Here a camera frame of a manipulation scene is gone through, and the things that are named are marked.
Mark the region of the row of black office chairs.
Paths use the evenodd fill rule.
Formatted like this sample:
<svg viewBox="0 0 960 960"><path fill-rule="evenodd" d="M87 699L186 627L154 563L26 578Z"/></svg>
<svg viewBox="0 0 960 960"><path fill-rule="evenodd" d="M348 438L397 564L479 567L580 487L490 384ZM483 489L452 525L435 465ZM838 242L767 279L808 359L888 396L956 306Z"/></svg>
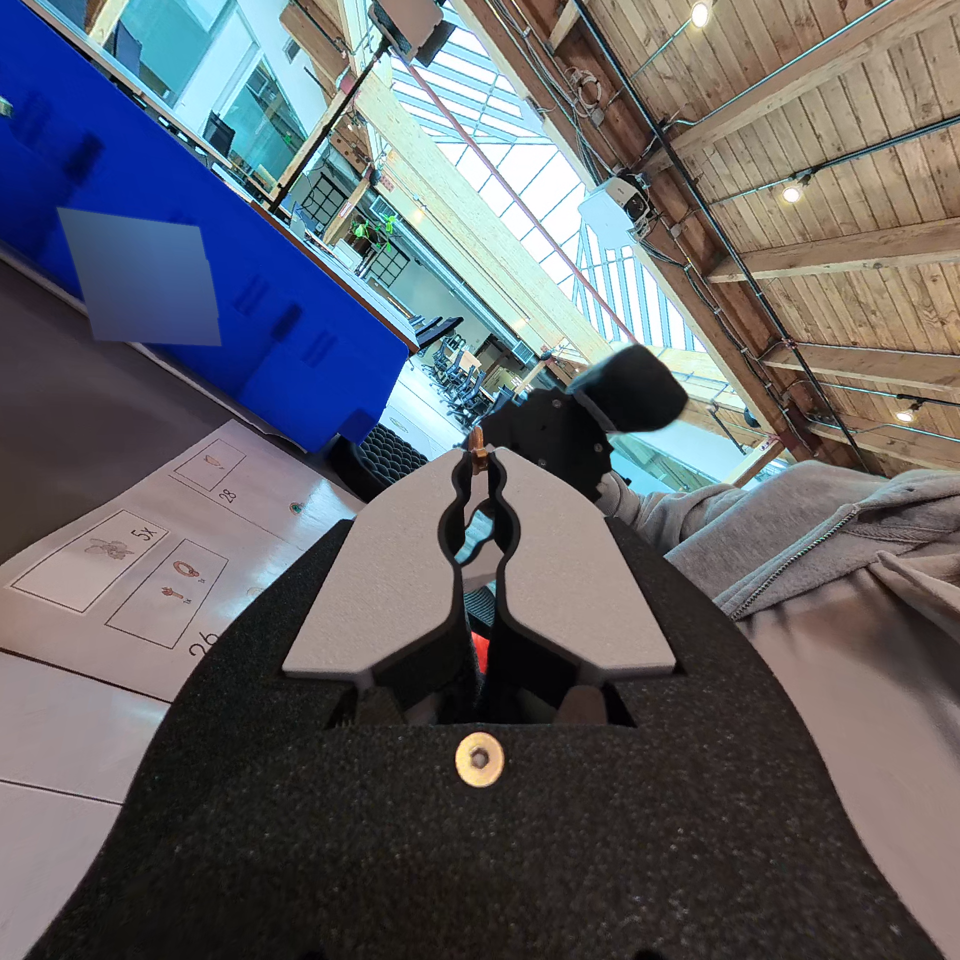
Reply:
<svg viewBox="0 0 960 960"><path fill-rule="evenodd" d="M463 317L414 316L413 321L415 357L427 361L427 377L462 427L476 426L486 415L524 399L516 377L495 372L493 362L486 364L468 347L460 332Z"/></svg>

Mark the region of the grey hooded jacket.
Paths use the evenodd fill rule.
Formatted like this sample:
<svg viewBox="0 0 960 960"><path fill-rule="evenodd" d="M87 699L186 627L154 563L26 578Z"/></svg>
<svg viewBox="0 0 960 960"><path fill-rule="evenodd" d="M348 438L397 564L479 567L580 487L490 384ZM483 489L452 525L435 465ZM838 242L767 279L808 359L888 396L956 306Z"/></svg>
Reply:
<svg viewBox="0 0 960 960"><path fill-rule="evenodd" d="M870 857L958 958L958 473L889 481L758 565L664 558L761 654Z"/></svg>

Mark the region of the grey monitor on pole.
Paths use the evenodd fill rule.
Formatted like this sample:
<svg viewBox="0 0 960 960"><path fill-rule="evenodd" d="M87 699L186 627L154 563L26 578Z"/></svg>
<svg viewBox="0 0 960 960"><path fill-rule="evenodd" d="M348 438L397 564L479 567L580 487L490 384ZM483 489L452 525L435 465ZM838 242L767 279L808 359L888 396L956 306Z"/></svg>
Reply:
<svg viewBox="0 0 960 960"><path fill-rule="evenodd" d="M443 2L371 1L367 15L407 66L414 61L430 66L456 29L445 18Z"/></svg>

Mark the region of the white printed instruction sheet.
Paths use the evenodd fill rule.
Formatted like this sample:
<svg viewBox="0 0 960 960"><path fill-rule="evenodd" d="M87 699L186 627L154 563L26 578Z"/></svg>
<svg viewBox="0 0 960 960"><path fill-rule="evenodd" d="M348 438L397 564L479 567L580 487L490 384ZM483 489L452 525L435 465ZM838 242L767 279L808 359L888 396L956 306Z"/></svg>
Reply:
<svg viewBox="0 0 960 960"><path fill-rule="evenodd" d="M2 651L171 703L234 620L360 509L229 421L2 564Z"/></svg>

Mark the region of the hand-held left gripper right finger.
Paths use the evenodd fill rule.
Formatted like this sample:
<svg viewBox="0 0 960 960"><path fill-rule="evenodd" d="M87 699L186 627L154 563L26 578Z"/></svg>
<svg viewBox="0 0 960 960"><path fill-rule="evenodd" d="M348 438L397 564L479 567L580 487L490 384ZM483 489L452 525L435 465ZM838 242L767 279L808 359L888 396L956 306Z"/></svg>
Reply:
<svg viewBox="0 0 960 960"><path fill-rule="evenodd" d="M677 658L609 524L582 493L505 447L489 454L495 617L481 715L605 726L614 685L659 680Z"/></svg>

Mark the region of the blue plastic tote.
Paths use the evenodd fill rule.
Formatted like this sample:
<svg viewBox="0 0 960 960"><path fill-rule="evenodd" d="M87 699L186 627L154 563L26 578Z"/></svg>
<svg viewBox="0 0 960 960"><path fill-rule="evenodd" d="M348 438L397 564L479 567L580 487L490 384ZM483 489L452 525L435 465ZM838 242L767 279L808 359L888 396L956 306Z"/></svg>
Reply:
<svg viewBox="0 0 960 960"><path fill-rule="evenodd" d="M197 229L220 344L139 337L307 451L370 435L412 339L23 2L2 2L2 241L85 294L59 210Z"/></svg>

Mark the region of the person's right forearm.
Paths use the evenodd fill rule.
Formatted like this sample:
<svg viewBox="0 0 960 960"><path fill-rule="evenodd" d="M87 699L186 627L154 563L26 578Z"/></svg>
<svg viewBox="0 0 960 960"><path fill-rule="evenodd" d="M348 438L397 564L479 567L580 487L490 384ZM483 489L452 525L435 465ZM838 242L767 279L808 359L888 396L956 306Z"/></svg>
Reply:
<svg viewBox="0 0 960 960"><path fill-rule="evenodd" d="M816 461L788 466L747 490L726 484L689 493L639 495L613 472L601 479L597 507L626 523L661 555L719 546L748 558L770 559L842 507L887 488L889 479Z"/></svg>

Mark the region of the white ceiling projector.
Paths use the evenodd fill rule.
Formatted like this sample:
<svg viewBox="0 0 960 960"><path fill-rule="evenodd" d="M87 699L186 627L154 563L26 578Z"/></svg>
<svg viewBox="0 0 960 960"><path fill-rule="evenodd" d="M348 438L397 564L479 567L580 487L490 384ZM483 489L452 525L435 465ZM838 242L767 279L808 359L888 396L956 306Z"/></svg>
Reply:
<svg viewBox="0 0 960 960"><path fill-rule="evenodd" d="M578 212L604 249L641 244L658 218L648 184L628 173L614 175L586 193Z"/></svg>

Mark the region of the black stand pole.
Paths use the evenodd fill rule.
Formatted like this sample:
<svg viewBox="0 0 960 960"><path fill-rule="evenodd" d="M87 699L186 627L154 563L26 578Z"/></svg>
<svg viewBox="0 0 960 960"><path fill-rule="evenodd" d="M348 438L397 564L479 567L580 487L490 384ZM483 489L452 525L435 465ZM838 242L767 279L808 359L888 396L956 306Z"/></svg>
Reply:
<svg viewBox="0 0 960 960"><path fill-rule="evenodd" d="M351 78L353 75L350 71L346 71L343 82L338 82L338 91L320 118L318 126L307 136L302 146L294 155L291 163L279 178L275 190L271 192L270 201L266 207L266 210L270 214L277 214L297 179L304 174L306 166L329 138L343 114L354 101L358 90L360 90L361 86L370 76L379 60L387 54L390 49L391 42L389 38L383 38L372 59L358 77Z"/></svg>

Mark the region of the plain white sheet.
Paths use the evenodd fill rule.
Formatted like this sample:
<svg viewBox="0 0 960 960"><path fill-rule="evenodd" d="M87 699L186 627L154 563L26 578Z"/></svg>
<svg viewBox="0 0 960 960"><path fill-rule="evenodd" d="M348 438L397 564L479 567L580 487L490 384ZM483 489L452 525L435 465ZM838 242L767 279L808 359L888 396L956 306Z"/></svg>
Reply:
<svg viewBox="0 0 960 960"><path fill-rule="evenodd" d="M166 702L1 654L1 779L119 804Z"/></svg>
<svg viewBox="0 0 960 960"><path fill-rule="evenodd" d="M90 868L120 809L115 802L2 782L3 959L29 953Z"/></svg>

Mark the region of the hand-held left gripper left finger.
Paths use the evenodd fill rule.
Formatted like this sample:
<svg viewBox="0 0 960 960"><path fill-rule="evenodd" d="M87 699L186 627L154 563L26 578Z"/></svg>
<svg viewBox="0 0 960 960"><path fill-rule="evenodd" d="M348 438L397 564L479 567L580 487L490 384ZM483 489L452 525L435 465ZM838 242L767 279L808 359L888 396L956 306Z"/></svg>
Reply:
<svg viewBox="0 0 960 960"><path fill-rule="evenodd" d="M469 451L426 462L356 516L283 662L295 679L384 688L402 714L426 702L470 719L479 696L463 578Z"/></svg>

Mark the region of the green hanging plant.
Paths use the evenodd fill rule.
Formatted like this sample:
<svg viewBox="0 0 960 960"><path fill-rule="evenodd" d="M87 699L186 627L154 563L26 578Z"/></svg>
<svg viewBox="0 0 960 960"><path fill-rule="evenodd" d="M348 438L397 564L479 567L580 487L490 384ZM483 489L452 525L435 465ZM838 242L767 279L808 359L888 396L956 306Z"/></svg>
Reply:
<svg viewBox="0 0 960 960"><path fill-rule="evenodd" d="M378 252L392 251L391 237L398 220L396 213L390 214L383 221L372 221L366 217L356 217L350 225L350 238L365 241L367 246Z"/></svg>

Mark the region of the black honeycomb mesh chair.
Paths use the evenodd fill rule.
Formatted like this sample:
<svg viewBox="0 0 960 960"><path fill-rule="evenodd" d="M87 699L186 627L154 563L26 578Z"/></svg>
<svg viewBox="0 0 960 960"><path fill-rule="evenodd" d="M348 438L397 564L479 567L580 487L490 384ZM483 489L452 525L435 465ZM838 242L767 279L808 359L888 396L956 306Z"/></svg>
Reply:
<svg viewBox="0 0 960 960"><path fill-rule="evenodd" d="M339 435L327 454L330 469L356 498L370 503L428 459L390 428L377 424L361 443Z"/></svg>

